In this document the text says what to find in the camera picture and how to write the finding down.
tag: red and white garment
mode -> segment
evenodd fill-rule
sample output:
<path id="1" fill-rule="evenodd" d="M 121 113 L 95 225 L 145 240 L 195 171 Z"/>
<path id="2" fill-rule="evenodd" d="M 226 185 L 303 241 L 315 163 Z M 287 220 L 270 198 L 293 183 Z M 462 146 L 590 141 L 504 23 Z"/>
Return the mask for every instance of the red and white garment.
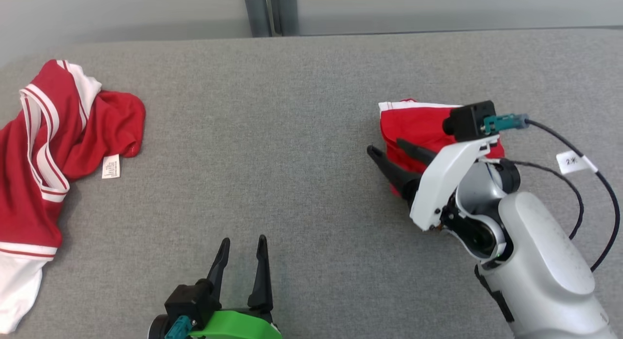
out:
<path id="1" fill-rule="evenodd" d="M 423 173 L 426 166 L 405 154 L 396 144 L 396 140 L 405 139 L 434 152 L 456 143 L 453 136 L 443 132 L 442 124 L 450 116 L 450 110 L 458 107 L 459 105 L 417 102 L 413 99 L 380 102 L 381 134 L 387 144 L 387 158 L 407 171 Z M 500 141 L 491 148 L 487 157 L 504 157 L 504 148 Z"/>
<path id="2" fill-rule="evenodd" d="M 41 268 L 62 237 L 69 182 L 103 157 L 138 154 L 145 107 L 64 60 L 45 63 L 19 91 L 22 111 L 0 130 L 0 333 L 15 330 L 37 297 Z"/>

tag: cable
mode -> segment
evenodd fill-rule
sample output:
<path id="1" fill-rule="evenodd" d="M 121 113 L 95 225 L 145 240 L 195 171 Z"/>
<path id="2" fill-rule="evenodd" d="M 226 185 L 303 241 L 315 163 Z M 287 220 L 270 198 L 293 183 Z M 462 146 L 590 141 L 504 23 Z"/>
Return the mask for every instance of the cable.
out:
<path id="1" fill-rule="evenodd" d="M 541 166 L 539 164 L 534 164 L 532 162 L 525 162 L 525 161 L 515 161 L 515 160 L 507 160 L 507 161 L 515 165 L 527 166 L 528 168 L 536 168 L 536 169 L 547 171 L 551 174 L 554 174 L 556 175 L 556 177 L 558 177 L 559 179 L 567 183 L 569 188 L 573 190 L 573 192 L 576 194 L 576 197 L 578 197 L 578 206 L 579 206 L 578 221 L 576 222 L 576 226 L 573 228 L 573 231 L 571 231 L 571 234 L 569 235 L 569 239 L 573 239 L 573 237 L 576 236 L 576 233 L 578 233 L 580 226 L 582 226 L 582 219 L 584 216 L 584 202 L 582 201 L 582 195 L 580 195 L 578 188 L 576 188 L 576 186 L 574 186 L 574 184 L 571 183 L 571 181 L 567 177 L 564 177 L 558 172 L 550 168 L 546 168 L 545 166 Z"/>
<path id="2" fill-rule="evenodd" d="M 585 155 L 583 155 L 583 153 L 580 150 L 578 150 L 576 146 L 571 144 L 565 137 L 563 137 L 558 132 L 552 130 L 551 128 L 548 128 L 544 124 L 541 124 L 536 121 L 532 121 L 530 119 L 525 119 L 525 122 L 527 124 L 536 126 L 540 128 L 541 130 L 544 130 L 550 133 L 554 137 L 558 138 L 559 141 L 563 142 L 566 146 L 568 146 L 570 150 L 574 151 L 577 155 L 579 155 L 580 157 L 585 157 Z M 599 255 L 597 261 L 595 261 L 595 263 L 592 266 L 590 266 L 590 270 L 592 272 L 594 272 L 599 267 L 599 265 L 601 265 L 606 255 L 608 255 L 608 252 L 610 252 L 610 249 L 612 249 L 612 246 L 614 245 L 614 241 L 617 239 L 617 234 L 619 233 L 619 225 L 621 224 L 621 210 L 619 209 L 619 201 L 617 201 L 617 196 L 614 193 L 614 190 L 612 190 L 612 186 L 610 186 L 610 183 L 605 179 L 604 175 L 602 175 L 601 172 L 599 172 L 598 170 L 595 172 L 595 175 L 597 175 L 597 177 L 599 178 L 599 181 L 601 181 L 605 189 L 608 191 L 608 194 L 610 195 L 610 199 L 612 199 L 612 206 L 614 207 L 614 227 L 612 228 L 612 234 L 610 235 L 610 240 L 608 241 L 608 244 L 605 245 L 605 248 L 601 252 L 601 255 Z"/>

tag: gray wall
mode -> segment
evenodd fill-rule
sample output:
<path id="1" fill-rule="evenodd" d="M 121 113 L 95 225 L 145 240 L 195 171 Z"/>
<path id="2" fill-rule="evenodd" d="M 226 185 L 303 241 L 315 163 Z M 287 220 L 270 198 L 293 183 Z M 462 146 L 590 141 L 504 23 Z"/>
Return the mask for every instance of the gray wall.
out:
<path id="1" fill-rule="evenodd" d="M 298 0 L 302 35 L 623 25 L 623 0 Z M 244 0 L 0 0 L 0 65 L 71 42 L 251 37 Z"/>
<path id="2" fill-rule="evenodd" d="M 623 0 L 298 0 L 303 35 L 623 25 Z"/>
<path id="3" fill-rule="evenodd" d="M 0 0 L 0 65 L 69 42 L 250 36 L 244 0 Z"/>

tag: white label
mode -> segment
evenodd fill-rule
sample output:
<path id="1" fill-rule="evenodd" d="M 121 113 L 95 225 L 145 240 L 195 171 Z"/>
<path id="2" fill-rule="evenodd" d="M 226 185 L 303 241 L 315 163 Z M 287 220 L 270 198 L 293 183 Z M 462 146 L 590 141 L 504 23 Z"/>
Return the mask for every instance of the white label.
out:
<path id="1" fill-rule="evenodd" d="M 585 159 L 574 151 L 562 152 L 556 155 L 556 160 L 560 166 L 560 173 L 563 175 L 590 168 Z"/>
<path id="2" fill-rule="evenodd" d="M 121 176 L 121 164 L 119 162 L 119 154 L 105 156 L 102 164 L 102 179 L 118 178 Z"/>

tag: gray fabric surface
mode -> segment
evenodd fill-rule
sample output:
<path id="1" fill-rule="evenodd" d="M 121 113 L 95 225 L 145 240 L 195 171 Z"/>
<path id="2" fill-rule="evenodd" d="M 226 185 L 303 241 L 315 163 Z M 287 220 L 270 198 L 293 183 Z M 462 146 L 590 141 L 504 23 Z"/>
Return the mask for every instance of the gray fabric surface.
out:
<path id="1" fill-rule="evenodd" d="M 64 245 L 44 268 L 13 338 L 144 338 L 179 283 L 204 277 L 232 240 L 221 293 L 244 306 L 257 238 L 269 241 L 273 316 L 291 338 L 509 338 L 473 259 L 423 233 L 368 159 L 383 146 L 379 101 L 492 99 L 567 135 L 623 196 L 623 34 L 485 31 L 367 37 L 124 42 L 72 46 L 0 70 L 0 124 L 50 58 L 84 67 L 147 107 L 143 150 L 120 179 L 75 184 L 59 221 Z M 531 129 L 503 135 L 507 156 L 555 167 L 566 148 Z M 563 182 L 522 169 L 563 228 L 577 204 Z M 575 244 L 591 264 L 614 214 L 594 175 Z M 595 273 L 623 335 L 623 241 Z"/>

